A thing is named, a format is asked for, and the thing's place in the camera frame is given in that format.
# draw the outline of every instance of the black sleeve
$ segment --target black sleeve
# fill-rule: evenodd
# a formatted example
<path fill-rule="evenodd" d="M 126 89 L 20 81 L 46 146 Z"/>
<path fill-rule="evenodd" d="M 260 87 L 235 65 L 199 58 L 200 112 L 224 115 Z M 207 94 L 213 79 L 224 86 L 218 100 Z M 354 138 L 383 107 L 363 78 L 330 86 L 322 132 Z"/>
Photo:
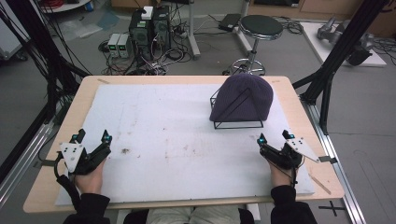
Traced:
<path fill-rule="evenodd" d="M 291 186 L 279 186 L 271 190 L 275 208 L 271 212 L 272 224 L 317 223 L 307 203 L 296 202 L 296 190 Z"/>
<path fill-rule="evenodd" d="M 81 194 L 77 213 L 68 216 L 64 224 L 110 224 L 110 219 L 104 217 L 109 202 L 100 194 Z"/>

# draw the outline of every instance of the person's hand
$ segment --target person's hand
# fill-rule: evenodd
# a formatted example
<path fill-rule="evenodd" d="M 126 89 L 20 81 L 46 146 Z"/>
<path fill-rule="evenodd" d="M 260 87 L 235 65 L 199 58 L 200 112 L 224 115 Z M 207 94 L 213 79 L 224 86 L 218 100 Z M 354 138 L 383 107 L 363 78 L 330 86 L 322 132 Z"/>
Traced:
<path fill-rule="evenodd" d="M 284 170 L 279 167 L 274 166 L 271 162 L 268 161 L 271 169 L 271 181 L 273 183 L 273 187 L 278 187 L 282 185 L 290 186 L 291 180 L 291 169 Z"/>
<path fill-rule="evenodd" d="M 106 160 L 103 160 L 98 167 L 89 174 L 75 176 L 76 186 L 81 193 L 101 194 L 105 161 Z"/>

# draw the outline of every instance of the electronic equipment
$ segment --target electronic equipment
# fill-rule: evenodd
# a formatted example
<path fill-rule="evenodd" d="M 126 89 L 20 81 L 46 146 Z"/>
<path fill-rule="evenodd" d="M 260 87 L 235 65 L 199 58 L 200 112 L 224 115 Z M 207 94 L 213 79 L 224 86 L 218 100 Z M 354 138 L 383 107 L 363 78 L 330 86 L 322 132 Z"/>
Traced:
<path fill-rule="evenodd" d="M 171 48 L 169 6 L 157 7 L 152 18 L 154 33 L 157 39 L 157 47 L 161 49 Z"/>
<path fill-rule="evenodd" d="M 227 14 L 219 24 L 220 30 L 231 32 L 241 19 L 241 14 Z"/>
<path fill-rule="evenodd" d="M 121 34 L 113 34 L 107 42 L 108 50 L 113 58 L 120 57 L 119 50 L 117 49 L 117 44 L 119 43 Z"/>
<path fill-rule="evenodd" d="M 153 7 L 143 7 L 142 20 L 149 21 L 152 18 Z"/>
<path fill-rule="evenodd" d="M 129 34 L 133 41 L 135 54 L 140 54 L 146 60 L 152 60 L 151 42 L 154 37 L 152 21 L 142 20 L 142 11 L 137 10 L 132 14 L 129 25 Z"/>
<path fill-rule="evenodd" d="M 267 6 L 297 7 L 300 0 L 254 0 L 254 4 Z"/>
<path fill-rule="evenodd" d="M 132 44 L 129 39 L 129 35 L 122 34 L 119 42 L 117 43 L 117 49 L 121 58 L 129 58 L 132 54 Z"/>

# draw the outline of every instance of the ink stain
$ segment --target ink stain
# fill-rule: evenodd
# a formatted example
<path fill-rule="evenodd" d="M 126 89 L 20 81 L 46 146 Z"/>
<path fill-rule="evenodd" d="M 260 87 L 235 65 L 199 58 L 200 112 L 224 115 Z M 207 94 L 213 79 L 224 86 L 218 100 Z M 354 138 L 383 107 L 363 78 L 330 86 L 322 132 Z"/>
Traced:
<path fill-rule="evenodd" d="M 128 148 L 124 148 L 122 151 L 121 151 L 121 153 L 122 154 L 127 154 L 127 153 L 129 153 L 130 152 L 130 150 L 128 149 Z"/>

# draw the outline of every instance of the cardboard box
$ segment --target cardboard box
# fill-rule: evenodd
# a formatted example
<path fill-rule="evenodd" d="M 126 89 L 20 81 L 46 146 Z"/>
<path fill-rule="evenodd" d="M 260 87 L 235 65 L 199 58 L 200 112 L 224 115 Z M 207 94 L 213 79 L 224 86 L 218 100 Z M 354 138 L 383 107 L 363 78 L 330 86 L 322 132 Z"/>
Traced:
<path fill-rule="evenodd" d="M 389 1 L 367 30 L 375 37 L 395 37 L 396 35 L 396 1 Z"/>
<path fill-rule="evenodd" d="M 362 0 L 304 0 L 302 12 L 352 15 Z"/>
<path fill-rule="evenodd" d="M 143 8 L 145 6 L 152 6 L 152 4 L 151 0 L 111 0 L 111 6 Z"/>

